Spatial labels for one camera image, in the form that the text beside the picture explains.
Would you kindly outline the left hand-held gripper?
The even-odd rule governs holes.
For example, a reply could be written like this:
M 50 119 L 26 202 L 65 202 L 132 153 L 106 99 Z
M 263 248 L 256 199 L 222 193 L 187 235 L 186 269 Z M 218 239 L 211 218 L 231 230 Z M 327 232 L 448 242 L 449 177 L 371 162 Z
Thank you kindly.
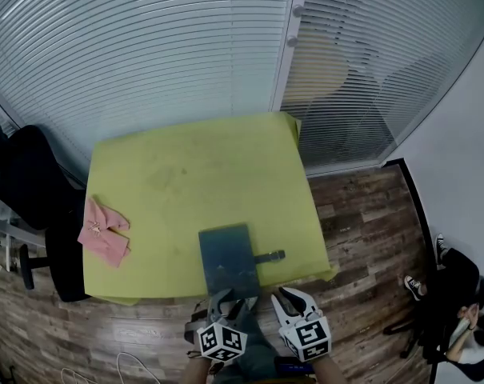
M 229 362 L 244 355 L 247 334 L 232 325 L 241 325 L 258 302 L 258 296 L 237 300 L 225 318 L 221 304 L 230 302 L 232 289 L 224 289 L 210 297 L 208 311 L 192 315 L 185 324 L 184 339 L 198 347 L 198 355 L 218 362 Z

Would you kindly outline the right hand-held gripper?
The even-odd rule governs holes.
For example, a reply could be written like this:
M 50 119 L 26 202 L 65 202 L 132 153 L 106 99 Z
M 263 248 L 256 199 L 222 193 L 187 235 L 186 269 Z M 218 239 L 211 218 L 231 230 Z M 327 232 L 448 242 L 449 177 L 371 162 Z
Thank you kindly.
M 281 295 L 302 318 L 296 322 L 296 315 L 289 312 L 288 306 L 275 294 L 271 295 L 278 322 L 279 334 L 285 346 L 300 362 L 311 362 L 328 354 L 332 348 L 332 335 L 326 316 L 318 316 L 318 306 L 312 296 L 290 287 L 279 287 Z

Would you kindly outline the dark strap-closure notebook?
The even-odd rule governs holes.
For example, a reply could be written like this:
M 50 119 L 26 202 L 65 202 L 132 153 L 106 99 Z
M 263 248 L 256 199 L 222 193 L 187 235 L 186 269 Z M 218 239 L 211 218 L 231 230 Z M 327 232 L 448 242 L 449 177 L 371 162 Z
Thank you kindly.
M 284 250 L 253 254 L 248 226 L 236 224 L 198 233 L 208 295 L 226 290 L 228 299 L 252 298 L 260 294 L 257 265 L 278 262 Z

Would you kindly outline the person's left forearm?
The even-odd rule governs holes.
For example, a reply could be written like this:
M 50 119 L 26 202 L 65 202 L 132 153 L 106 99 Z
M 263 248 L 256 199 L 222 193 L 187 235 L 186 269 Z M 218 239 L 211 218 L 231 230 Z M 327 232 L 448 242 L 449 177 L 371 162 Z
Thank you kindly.
M 180 379 L 180 384 L 206 384 L 212 360 L 209 358 L 189 358 Z

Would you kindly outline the person's right forearm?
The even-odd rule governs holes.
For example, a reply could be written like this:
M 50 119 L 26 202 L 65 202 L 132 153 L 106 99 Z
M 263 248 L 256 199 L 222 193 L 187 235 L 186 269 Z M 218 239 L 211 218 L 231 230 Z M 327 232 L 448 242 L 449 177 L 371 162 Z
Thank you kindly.
M 311 365 L 318 384 L 348 384 L 338 364 L 329 355 L 314 359 Z

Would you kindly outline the person's jeans leg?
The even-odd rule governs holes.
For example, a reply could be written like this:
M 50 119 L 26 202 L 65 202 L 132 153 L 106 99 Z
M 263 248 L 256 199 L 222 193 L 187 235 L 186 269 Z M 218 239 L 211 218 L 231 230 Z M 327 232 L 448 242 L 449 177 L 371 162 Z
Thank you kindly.
M 278 352 L 265 338 L 253 312 L 244 317 L 241 330 L 247 333 L 246 352 L 222 369 L 216 377 L 217 384 L 247 384 L 277 379 L 274 360 Z

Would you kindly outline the green tablecloth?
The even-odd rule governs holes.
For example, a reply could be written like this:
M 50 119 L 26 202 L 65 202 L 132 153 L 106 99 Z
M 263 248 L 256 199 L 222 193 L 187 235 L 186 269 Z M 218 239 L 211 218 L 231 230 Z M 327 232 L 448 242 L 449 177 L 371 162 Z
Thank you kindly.
M 97 298 L 180 298 L 206 293 L 202 230 L 247 225 L 263 286 L 330 280 L 322 229 L 298 152 L 298 124 L 265 112 L 113 138 L 92 153 L 87 193 L 130 224 L 117 267 L 85 251 L 85 290 Z

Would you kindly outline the folded pink cloth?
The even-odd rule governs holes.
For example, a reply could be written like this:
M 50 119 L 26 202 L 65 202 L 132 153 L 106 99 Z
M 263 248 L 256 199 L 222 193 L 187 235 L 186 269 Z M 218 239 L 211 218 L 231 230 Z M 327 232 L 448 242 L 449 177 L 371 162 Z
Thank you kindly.
M 78 242 L 109 266 L 118 268 L 130 253 L 130 240 L 121 234 L 129 229 L 129 222 L 119 212 L 88 198 Z

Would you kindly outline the empty black office chair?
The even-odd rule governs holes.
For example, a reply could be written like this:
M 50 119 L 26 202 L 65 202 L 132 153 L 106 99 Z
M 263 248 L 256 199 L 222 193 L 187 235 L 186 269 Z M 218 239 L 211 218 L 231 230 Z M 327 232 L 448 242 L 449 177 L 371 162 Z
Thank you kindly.
M 32 290 L 33 271 L 47 267 L 63 302 L 87 299 L 78 241 L 86 192 L 70 184 L 36 126 L 24 126 L 11 136 L 0 127 L 0 201 L 45 233 L 46 256 L 30 257 L 27 245 L 19 249 L 25 287 Z

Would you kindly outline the glass door with blinds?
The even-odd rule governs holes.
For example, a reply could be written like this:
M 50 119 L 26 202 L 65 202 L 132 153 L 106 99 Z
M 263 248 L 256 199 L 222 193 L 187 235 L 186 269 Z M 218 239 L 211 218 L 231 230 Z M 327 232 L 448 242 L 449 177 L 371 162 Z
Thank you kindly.
M 484 0 L 298 0 L 281 111 L 308 175 L 383 160 L 436 107 L 484 39 Z

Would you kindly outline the wide white window blind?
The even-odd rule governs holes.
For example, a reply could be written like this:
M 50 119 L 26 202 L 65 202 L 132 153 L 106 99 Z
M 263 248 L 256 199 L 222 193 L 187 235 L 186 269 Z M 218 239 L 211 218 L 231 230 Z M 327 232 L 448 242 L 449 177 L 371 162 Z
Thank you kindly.
M 0 0 L 0 111 L 85 179 L 95 144 L 273 108 L 291 0 Z

